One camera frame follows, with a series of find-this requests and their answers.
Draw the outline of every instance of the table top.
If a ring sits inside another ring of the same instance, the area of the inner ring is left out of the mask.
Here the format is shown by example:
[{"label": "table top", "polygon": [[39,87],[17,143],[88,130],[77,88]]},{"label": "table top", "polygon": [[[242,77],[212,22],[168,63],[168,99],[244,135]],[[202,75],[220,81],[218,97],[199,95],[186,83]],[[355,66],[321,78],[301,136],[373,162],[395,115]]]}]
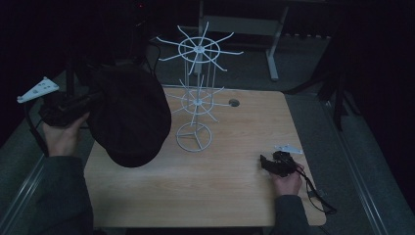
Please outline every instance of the table top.
[{"label": "table top", "polygon": [[[165,88],[182,97],[181,88]],[[228,106],[236,99],[238,107]],[[148,164],[126,168],[115,164],[95,143],[85,178],[97,227],[222,227],[273,226],[274,191],[259,155],[271,159],[275,145],[301,149],[285,97],[275,91],[224,89],[214,94],[217,105],[199,122],[211,131],[211,143],[193,153],[176,140],[178,128],[192,115],[182,101],[167,97],[172,126],[159,154]],[[305,166],[305,155],[292,154]],[[310,225],[326,221],[306,196],[300,196]]]}]

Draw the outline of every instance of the white wire rack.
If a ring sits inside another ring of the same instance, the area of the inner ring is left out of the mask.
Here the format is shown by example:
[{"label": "white wire rack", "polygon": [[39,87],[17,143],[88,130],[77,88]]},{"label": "white wire rack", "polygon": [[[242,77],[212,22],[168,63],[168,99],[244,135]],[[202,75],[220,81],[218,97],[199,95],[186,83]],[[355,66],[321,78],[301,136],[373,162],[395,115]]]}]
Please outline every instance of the white wire rack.
[{"label": "white wire rack", "polygon": [[[218,43],[230,38],[233,33],[214,41],[206,37],[208,23],[202,36],[190,37],[180,26],[178,26],[178,29],[186,37],[180,43],[162,40],[157,37],[157,40],[163,43],[176,45],[178,51],[177,55],[160,59],[161,61],[169,61],[180,57],[184,60],[185,80],[184,82],[181,79],[179,80],[184,89],[184,95],[179,97],[166,94],[166,96],[181,100],[182,108],[173,111],[172,114],[184,110],[192,115],[191,121],[182,125],[176,133],[178,145],[189,152],[200,152],[210,145],[212,134],[208,126],[200,123],[199,116],[209,115],[214,121],[218,121],[210,111],[214,106],[229,106],[214,103],[214,94],[223,89],[223,87],[221,89],[214,88],[216,68],[227,71],[217,63],[217,58],[220,54],[241,55],[244,52],[222,51]],[[206,78],[205,75],[202,75],[203,64],[207,65]],[[196,88],[190,86],[190,75],[192,73],[197,75]]]}]

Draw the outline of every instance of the right hand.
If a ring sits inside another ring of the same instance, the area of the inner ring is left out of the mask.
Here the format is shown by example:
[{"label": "right hand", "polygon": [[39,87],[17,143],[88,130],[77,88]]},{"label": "right hand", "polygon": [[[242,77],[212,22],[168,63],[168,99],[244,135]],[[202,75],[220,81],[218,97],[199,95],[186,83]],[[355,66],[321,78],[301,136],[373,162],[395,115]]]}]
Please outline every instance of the right hand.
[{"label": "right hand", "polygon": [[56,127],[43,123],[43,132],[50,157],[73,156],[79,141],[79,127],[88,117],[89,113],[67,127]]},{"label": "right hand", "polygon": [[[303,171],[304,166],[299,164],[298,170]],[[302,185],[302,180],[300,174],[295,171],[292,174],[287,175],[286,177],[281,177],[274,173],[269,173],[272,177],[272,182],[274,184],[275,193],[277,198],[283,195],[298,195],[300,187]]]}]

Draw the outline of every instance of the jacket sleeve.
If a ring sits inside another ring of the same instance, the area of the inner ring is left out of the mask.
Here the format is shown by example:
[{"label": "jacket sleeve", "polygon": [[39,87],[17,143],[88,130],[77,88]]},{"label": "jacket sleeve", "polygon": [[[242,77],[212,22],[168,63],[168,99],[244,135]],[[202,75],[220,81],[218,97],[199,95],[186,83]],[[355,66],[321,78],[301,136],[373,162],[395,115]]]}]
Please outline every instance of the jacket sleeve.
[{"label": "jacket sleeve", "polygon": [[301,198],[284,195],[275,199],[275,235],[306,235],[309,225]]},{"label": "jacket sleeve", "polygon": [[81,159],[47,158],[36,190],[40,195],[28,234],[93,233],[93,212]]}]

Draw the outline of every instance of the black cap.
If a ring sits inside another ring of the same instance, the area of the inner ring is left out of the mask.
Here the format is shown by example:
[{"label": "black cap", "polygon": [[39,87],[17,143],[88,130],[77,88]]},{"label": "black cap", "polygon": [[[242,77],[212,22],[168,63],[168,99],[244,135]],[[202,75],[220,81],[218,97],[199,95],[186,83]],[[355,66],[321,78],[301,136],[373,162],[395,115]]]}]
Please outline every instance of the black cap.
[{"label": "black cap", "polygon": [[125,167],[151,161],[170,132],[171,112],[159,81],[131,64],[103,67],[92,73],[91,89],[104,101],[91,108],[92,136],[110,158]]}]

